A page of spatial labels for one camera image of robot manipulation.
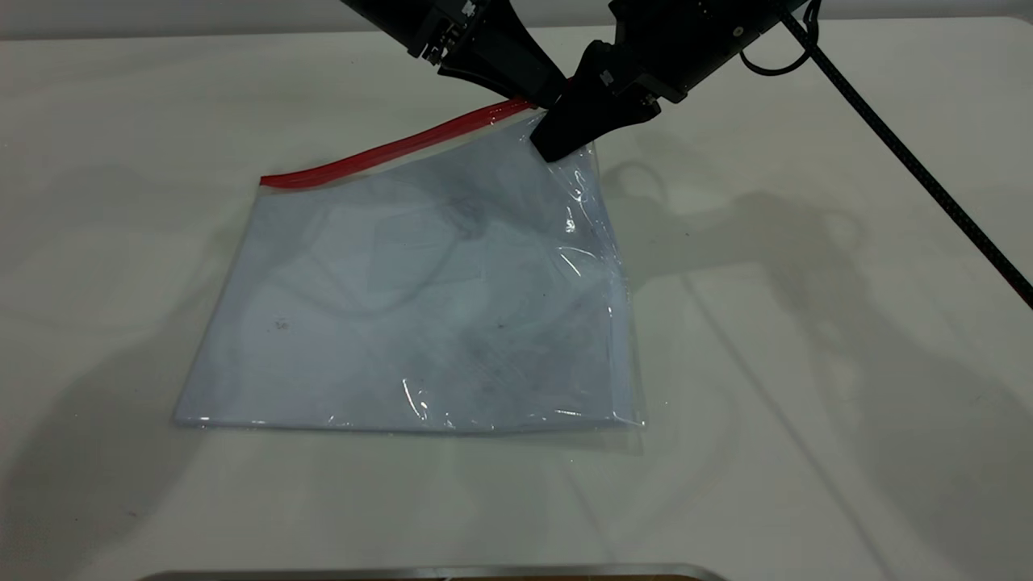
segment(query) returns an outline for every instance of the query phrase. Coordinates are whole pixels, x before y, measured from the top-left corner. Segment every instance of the clear plastic bag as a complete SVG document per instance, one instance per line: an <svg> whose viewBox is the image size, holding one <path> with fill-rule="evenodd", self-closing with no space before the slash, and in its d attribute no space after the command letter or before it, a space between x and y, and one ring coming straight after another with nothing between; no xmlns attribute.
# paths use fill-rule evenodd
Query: clear plastic bag
<svg viewBox="0 0 1033 581"><path fill-rule="evenodd" d="M592 150L546 164L528 139L539 116L464 137L514 102L263 179L176 420L389 432L632 422L627 287Z"/></svg>

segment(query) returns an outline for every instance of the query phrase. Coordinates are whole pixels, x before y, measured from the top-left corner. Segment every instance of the white tabletop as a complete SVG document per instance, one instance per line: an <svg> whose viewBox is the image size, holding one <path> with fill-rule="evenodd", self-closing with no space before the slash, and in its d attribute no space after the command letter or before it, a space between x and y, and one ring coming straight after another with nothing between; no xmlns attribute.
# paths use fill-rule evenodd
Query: white tabletop
<svg viewBox="0 0 1033 581"><path fill-rule="evenodd" d="M567 70L600 28L538 38ZM1033 274L1033 28L829 56ZM750 53L794 58L777 31ZM376 33L0 44L0 578L691 562L1033 576L1033 315L813 65L598 143L648 427L169 423L257 178L495 100Z"/></svg>

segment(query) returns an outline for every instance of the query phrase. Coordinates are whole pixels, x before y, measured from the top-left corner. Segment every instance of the red zipper seal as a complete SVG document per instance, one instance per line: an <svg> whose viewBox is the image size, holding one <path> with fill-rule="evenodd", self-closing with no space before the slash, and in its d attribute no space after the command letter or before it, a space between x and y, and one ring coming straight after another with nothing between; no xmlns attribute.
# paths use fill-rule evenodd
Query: red zipper seal
<svg viewBox="0 0 1033 581"><path fill-rule="evenodd" d="M346 178L353 174L398 159L414 151L419 151L448 140L452 140L493 125L531 108L531 103L515 98L488 105L466 115L446 121L437 127L416 133L410 137L373 148L369 151L345 157L311 170L303 170L279 176L264 176L259 182L263 186L280 189L307 189Z"/></svg>

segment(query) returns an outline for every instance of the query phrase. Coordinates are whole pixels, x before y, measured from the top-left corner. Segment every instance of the ziplock bag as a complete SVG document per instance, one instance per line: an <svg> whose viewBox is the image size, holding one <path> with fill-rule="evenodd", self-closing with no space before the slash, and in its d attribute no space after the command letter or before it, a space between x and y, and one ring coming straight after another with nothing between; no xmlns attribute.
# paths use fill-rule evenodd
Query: ziplock bag
<svg viewBox="0 0 1033 581"><path fill-rule="evenodd" d="M528 139L540 116L496 125L525 109L507 101L263 178L176 420L389 432L632 422L627 287L594 154L546 164Z"/></svg>

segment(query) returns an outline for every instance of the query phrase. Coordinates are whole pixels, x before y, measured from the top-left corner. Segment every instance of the black cable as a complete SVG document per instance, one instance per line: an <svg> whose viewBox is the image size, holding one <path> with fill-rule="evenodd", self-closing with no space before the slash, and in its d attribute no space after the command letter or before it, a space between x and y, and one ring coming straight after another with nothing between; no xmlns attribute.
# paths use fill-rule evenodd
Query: black cable
<svg viewBox="0 0 1033 581"><path fill-rule="evenodd" d="M933 200L940 205L940 208L943 208L943 211L950 216L950 219L972 241L972 244L975 244L975 247L982 252L982 255L987 256L990 264L994 265L994 268L1001 273L1004 280L1014 288L1023 301L1030 308L1033 308L1033 285L1023 276L1023 273L1011 264L1011 261L990 240L990 237L982 232L982 228L972 220L958 202L947 193L947 190L940 185L940 182L936 181L936 178L929 173L929 170L918 161L918 158L911 153L911 150L901 142L900 137L865 102L860 94L857 93L839 69L836 68L836 65L818 48L818 43L814 37L796 22L796 19L786 8L784 0L768 0L768 3L774 8L775 13L778 14L782 24L789 29L789 32L804 47L807 55L814 60L814 64L818 65L821 72L825 73L825 77L828 78L836 89L846 98L847 102L853 106L854 111L860 115L860 118L875 131L875 134L882 140L882 143L889 148L889 151L894 152L894 155L907 167L908 172L911 172L911 175L918 180L918 183L926 188L929 194L933 196Z"/></svg>
<svg viewBox="0 0 1033 581"><path fill-rule="evenodd" d="M807 34L808 36L814 39L815 44L818 43L819 11L821 11L821 0L811 0L811 3L807 5L807 9L804 10L804 26L807 27ZM743 60L743 64L746 65L746 68L752 70L753 72L756 72L757 74L761 74L763 77L779 77L782 74L786 74L788 72L792 72L793 70L796 70L797 68L804 66L804 63L810 60L811 52L805 50L804 54L801 55L800 58L796 59L792 64L790 64L789 66L783 66L782 68L764 68L762 66L757 66L756 64L753 64L753 62L751 62L750 59L746 57L746 51L739 53L739 58Z"/></svg>

